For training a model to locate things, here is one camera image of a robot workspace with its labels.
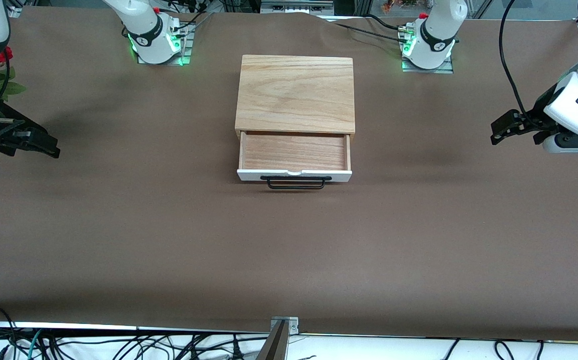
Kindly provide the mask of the brown table cover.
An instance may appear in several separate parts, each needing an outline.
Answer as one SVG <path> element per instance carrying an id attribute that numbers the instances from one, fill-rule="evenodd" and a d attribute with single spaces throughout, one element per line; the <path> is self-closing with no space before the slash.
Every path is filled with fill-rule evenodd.
<path id="1" fill-rule="evenodd" d="M 496 20 L 453 74 L 303 13 L 214 14 L 188 66 L 131 58 L 110 9 L 11 21 L 12 107 L 58 159 L 0 154 L 0 306 L 15 321 L 578 340 L 578 153 L 490 143 L 516 106 Z M 351 57 L 350 182 L 236 175 L 244 54 Z"/>

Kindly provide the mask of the black metal drawer handle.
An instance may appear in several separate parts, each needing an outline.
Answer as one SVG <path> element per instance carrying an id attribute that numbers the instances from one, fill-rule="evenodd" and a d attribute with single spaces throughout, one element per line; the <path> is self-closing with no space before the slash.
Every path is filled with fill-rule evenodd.
<path id="1" fill-rule="evenodd" d="M 303 176 L 282 176 L 264 175 L 260 177 L 262 182 L 266 182 L 267 187 L 274 191 L 318 191 L 323 189 L 327 182 L 331 182 L 330 176 L 325 177 L 303 177 Z"/>

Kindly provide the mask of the white-fronted wooden drawer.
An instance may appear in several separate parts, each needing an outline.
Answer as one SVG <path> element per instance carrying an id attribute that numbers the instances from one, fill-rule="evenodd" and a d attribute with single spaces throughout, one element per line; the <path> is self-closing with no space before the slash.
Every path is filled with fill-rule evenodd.
<path id="1" fill-rule="evenodd" d="M 348 182 L 353 174 L 348 134 L 243 131 L 239 139 L 237 174 L 243 182 L 268 177 Z"/>

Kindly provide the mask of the grey power strip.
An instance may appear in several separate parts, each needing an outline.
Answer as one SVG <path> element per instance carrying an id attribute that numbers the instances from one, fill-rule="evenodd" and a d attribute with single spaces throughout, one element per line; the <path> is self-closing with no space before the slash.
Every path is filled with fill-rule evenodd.
<path id="1" fill-rule="evenodd" d="M 306 13 L 314 16 L 334 16 L 334 0 L 261 0 L 260 14 Z"/>

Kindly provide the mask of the colourful toy pile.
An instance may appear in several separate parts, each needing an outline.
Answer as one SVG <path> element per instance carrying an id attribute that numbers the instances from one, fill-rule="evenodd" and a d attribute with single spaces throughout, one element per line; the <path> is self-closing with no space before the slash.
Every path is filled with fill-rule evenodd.
<path id="1" fill-rule="evenodd" d="M 381 0 L 380 10 L 383 14 L 413 10 L 418 6 L 419 0 Z"/>

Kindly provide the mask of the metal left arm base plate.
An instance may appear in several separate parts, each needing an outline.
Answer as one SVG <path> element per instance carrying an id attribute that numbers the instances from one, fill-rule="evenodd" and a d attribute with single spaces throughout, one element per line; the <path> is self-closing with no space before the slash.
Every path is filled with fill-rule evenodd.
<path id="1" fill-rule="evenodd" d="M 402 59 L 402 71 L 410 73 L 423 73 L 423 74 L 437 74 L 437 75 L 452 75 L 454 73 L 454 67 L 451 55 L 447 57 L 440 66 L 433 69 L 425 69 L 414 65 L 410 59 Z"/>

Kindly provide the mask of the light wooden drawer cabinet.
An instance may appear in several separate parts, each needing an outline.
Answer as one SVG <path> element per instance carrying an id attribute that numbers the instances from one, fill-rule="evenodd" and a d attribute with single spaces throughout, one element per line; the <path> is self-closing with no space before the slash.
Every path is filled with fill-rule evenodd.
<path id="1" fill-rule="evenodd" d="M 245 54 L 235 132 L 354 136 L 354 63 L 350 57 Z"/>

